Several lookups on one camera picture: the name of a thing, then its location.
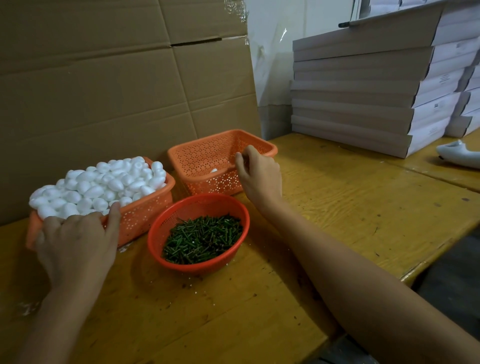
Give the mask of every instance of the perforated basket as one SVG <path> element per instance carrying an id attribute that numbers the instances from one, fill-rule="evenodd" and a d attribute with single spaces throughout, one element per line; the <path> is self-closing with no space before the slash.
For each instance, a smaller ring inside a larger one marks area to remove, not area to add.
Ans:
<path id="1" fill-rule="evenodd" d="M 150 159 L 145 158 L 145 162 L 150 167 L 152 166 Z M 142 197 L 120 209 L 121 222 L 118 246 L 125 245 L 140 235 L 145 234 L 157 216 L 173 203 L 171 189 L 175 186 L 175 179 L 167 173 L 165 183 L 167 185 L 161 190 Z M 107 216 L 102 218 L 104 227 L 107 225 L 107 219 Z M 32 210 L 26 237 L 26 247 L 28 249 L 35 249 L 35 240 L 40 230 L 42 230 L 42 226 L 43 220 L 38 216 L 36 210 Z"/>
<path id="2" fill-rule="evenodd" d="M 230 130 L 174 146 L 168 157 L 191 194 L 235 194 L 242 191 L 235 153 L 254 146 L 261 154 L 273 157 L 278 149 L 272 143 L 243 130 Z"/>

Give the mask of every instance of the hand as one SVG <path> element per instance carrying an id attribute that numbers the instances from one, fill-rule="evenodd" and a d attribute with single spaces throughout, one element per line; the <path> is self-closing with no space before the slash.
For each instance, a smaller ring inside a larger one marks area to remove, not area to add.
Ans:
<path id="1" fill-rule="evenodd" d="M 44 220 L 35 248 L 53 291 L 79 289 L 92 295 L 100 292 L 117 252 L 120 204 L 111 206 L 106 229 L 101 218 L 101 213 L 94 212 L 66 220 Z"/>
<path id="2" fill-rule="evenodd" d="M 273 158 L 248 146 L 235 155 L 235 164 L 245 194 L 260 212 L 281 202 L 282 174 Z"/>

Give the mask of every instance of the orange plastic basket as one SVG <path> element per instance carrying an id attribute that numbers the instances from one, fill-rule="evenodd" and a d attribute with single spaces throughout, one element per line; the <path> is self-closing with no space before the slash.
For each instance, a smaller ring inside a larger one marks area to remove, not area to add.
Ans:
<path id="1" fill-rule="evenodd" d="M 170 235 L 170 230 L 182 220 L 195 219 L 200 216 L 220 217 L 230 214 L 240 219 L 243 233 L 240 238 L 223 254 L 197 264 L 174 264 L 163 259 L 162 252 Z M 234 197 L 224 194 L 198 194 L 187 197 L 166 209 L 158 216 L 148 232 L 148 249 L 154 258 L 165 268 L 182 273 L 206 274 L 224 267 L 237 253 L 247 237 L 250 227 L 250 215 L 244 204 Z"/>
<path id="2" fill-rule="evenodd" d="M 255 135 L 230 130 L 174 146 L 168 150 L 168 157 L 191 194 L 231 195 L 242 191 L 235 153 L 242 152 L 247 145 L 268 157 L 278 152 L 275 145 Z"/>
<path id="3" fill-rule="evenodd" d="M 144 159 L 151 167 L 152 161 L 145 157 Z M 167 185 L 161 190 L 142 197 L 120 209 L 121 222 L 118 246 L 125 245 L 140 235 L 145 234 L 150 229 L 150 226 L 152 226 L 158 214 L 173 203 L 171 190 L 173 186 L 175 186 L 175 179 L 167 173 L 165 183 Z M 107 216 L 102 218 L 104 227 L 107 225 L 107 219 Z M 28 249 L 35 249 L 35 240 L 40 230 L 42 230 L 42 226 L 43 220 L 38 216 L 36 210 L 32 210 L 28 221 L 26 237 L 26 247 Z"/>

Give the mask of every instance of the yellow table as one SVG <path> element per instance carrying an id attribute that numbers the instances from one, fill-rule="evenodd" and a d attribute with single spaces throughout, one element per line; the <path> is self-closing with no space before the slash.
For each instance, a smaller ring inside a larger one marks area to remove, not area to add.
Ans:
<path id="1" fill-rule="evenodd" d="M 480 219 L 480 194 L 290 134 L 273 141 L 284 197 L 305 218 L 402 280 Z M 180 189 L 176 197 L 183 195 Z M 252 207 L 247 240 L 206 277 L 164 270 L 142 237 L 119 253 L 72 363 L 298 363 L 341 335 L 295 257 Z M 26 220 L 0 228 L 0 362 L 11 362 L 48 290 L 23 248 Z"/>
<path id="2" fill-rule="evenodd" d="M 386 163 L 480 193 L 480 170 L 457 166 L 438 158 L 438 153 L 436 152 L 437 146 L 451 143 L 457 139 L 458 138 L 443 137 L 406 159 L 387 156 L 353 146 L 342 145 L 342 147 L 364 156 L 385 161 Z M 480 129 L 465 136 L 462 138 L 462 141 L 467 144 L 469 150 L 480 151 Z"/>

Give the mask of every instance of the forearm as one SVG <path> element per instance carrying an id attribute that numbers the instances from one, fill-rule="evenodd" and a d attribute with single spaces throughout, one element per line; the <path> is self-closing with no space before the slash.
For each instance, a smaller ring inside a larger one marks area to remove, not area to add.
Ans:
<path id="1" fill-rule="evenodd" d="M 67 363 L 98 292 L 51 291 L 43 300 L 17 364 Z"/>
<path id="2" fill-rule="evenodd" d="M 342 327 L 380 362 L 473 363 L 480 355 L 478 343 L 456 324 L 287 204 L 268 206 L 263 214 Z"/>

